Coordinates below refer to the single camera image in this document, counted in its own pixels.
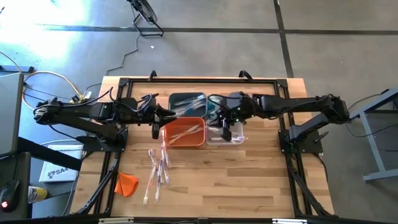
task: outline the computer mouse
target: computer mouse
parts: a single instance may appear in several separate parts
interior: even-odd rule
[[[12,180],[7,182],[0,190],[1,210],[4,212],[12,212],[19,201],[19,181]]]

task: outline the black clamp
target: black clamp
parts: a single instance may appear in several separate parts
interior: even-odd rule
[[[253,82],[253,77],[245,70],[241,70],[238,75],[239,78],[246,77],[250,82]]]
[[[154,79],[154,77],[157,77],[157,74],[155,70],[152,70],[152,72],[149,75],[148,82],[151,82]]]

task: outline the yellow cable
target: yellow cable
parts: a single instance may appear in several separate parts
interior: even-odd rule
[[[73,84],[72,82],[69,81],[69,79],[67,79],[67,78],[64,77],[63,75],[58,74],[58,73],[55,73],[55,72],[49,72],[49,71],[38,71],[38,72],[34,72],[34,73],[31,73],[31,74],[26,75],[26,76],[25,76],[25,81],[28,80],[28,78],[30,78],[30,77],[32,77],[32,76],[34,76],[34,75],[40,74],[40,73],[52,74],[52,75],[56,75],[56,76],[58,76],[58,77],[63,78],[65,81],[67,81],[67,82],[72,86],[72,88],[75,90],[75,92],[76,92],[79,96],[81,96],[81,94],[79,93],[79,91],[76,89],[76,87],[74,86],[74,84]]]
[[[19,68],[18,64],[15,63],[15,61],[13,61],[13,59],[11,59],[10,57],[8,57],[5,53],[3,53],[3,52],[1,52],[1,51],[0,51],[0,54],[4,55],[6,58],[8,58],[10,61],[12,61],[12,62],[14,63],[14,65],[18,68],[19,73],[23,74],[23,72],[22,72],[21,69]],[[67,78],[64,77],[63,75],[58,74],[58,73],[55,73],[55,72],[49,72],[49,71],[38,71],[38,72],[34,72],[34,73],[31,73],[31,74],[25,75],[24,81],[28,80],[30,77],[32,77],[32,76],[34,76],[34,75],[41,74],[41,73],[52,74],[52,75],[56,75],[56,76],[58,76],[58,77],[60,77],[60,78],[63,78],[65,81],[67,81],[67,82],[72,86],[72,88],[74,89],[74,91],[79,95],[79,98],[83,98],[83,96],[79,93],[79,91],[76,89],[76,87],[74,86],[74,84],[73,84],[71,81],[69,81],[69,79],[67,79]],[[33,110],[33,107],[31,107],[31,106],[26,102],[26,100],[25,100],[25,94],[24,94],[24,93],[25,93],[25,90],[22,91],[22,102],[24,102],[25,105],[26,105],[28,108],[30,108],[30,109]]]
[[[32,76],[34,76],[34,75],[37,75],[37,74],[52,74],[52,75],[56,75],[56,76],[58,76],[58,77],[60,77],[60,78],[63,78],[65,81],[67,81],[71,86],[72,86],[72,88],[74,89],[74,91],[79,95],[79,98],[82,98],[83,96],[79,93],[79,91],[76,89],[76,87],[74,86],[74,84],[71,82],[71,81],[69,81],[69,79],[67,79],[66,77],[64,77],[63,75],[61,75],[61,74],[58,74],[58,73],[55,73],[55,72],[50,72],[50,71],[38,71],[38,72],[34,72],[34,73],[31,73],[31,74],[28,74],[28,75],[26,75],[25,77],[24,77],[24,81],[26,81],[26,80],[28,80],[30,77],[32,77]],[[26,102],[26,100],[25,100],[25,90],[22,92],[22,101],[26,104],[26,106],[27,107],[29,107],[30,109],[32,109],[33,110],[33,107],[31,107],[27,102]]]

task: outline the desk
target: desk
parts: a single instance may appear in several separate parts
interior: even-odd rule
[[[115,96],[119,79],[120,77],[104,77],[100,95],[113,86]],[[290,78],[287,82],[291,98],[307,96],[303,79]],[[167,108],[171,93],[193,91],[204,92],[206,95],[229,95],[234,91],[243,91],[249,95],[274,94],[273,86],[264,84],[135,83],[132,96],[140,98],[149,93],[159,93],[157,102]],[[297,124],[311,118],[310,113],[297,113],[294,116]],[[243,127],[247,139],[240,146],[217,147],[204,144],[198,149],[169,149],[173,165],[169,170],[171,183],[162,188],[158,203],[154,199],[155,186],[152,186],[147,205],[143,204],[143,197],[152,168],[147,152],[149,149],[156,150],[159,159],[161,140],[151,138],[151,127],[148,125],[130,125],[119,170],[138,177],[139,185],[131,197],[115,195],[112,216],[294,217],[285,158],[280,152],[277,137],[279,121],[252,118],[247,122]],[[95,152],[83,161],[71,212],[81,208],[98,186],[103,157],[103,153]],[[333,213],[322,164],[311,154],[303,155],[303,163],[309,189],[324,208]],[[107,193],[108,190],[105,189],[103,206]],[[298,196],[300,207],[303,208],[299,190]]]

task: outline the clear plastic container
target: clear plastic container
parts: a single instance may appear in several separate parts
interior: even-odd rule
[[[231,142],[225,141],[219,134],[209,130],[209,126],[206,127],[206,142],[209,146],[237,146],[243,143],[243,124],[236,123],[230,127],[232,132],[233,140]]]
[[[204,93],[172,93],[169,96],[169,110],[177,117],[201,117],[207,112],[207,97]]]

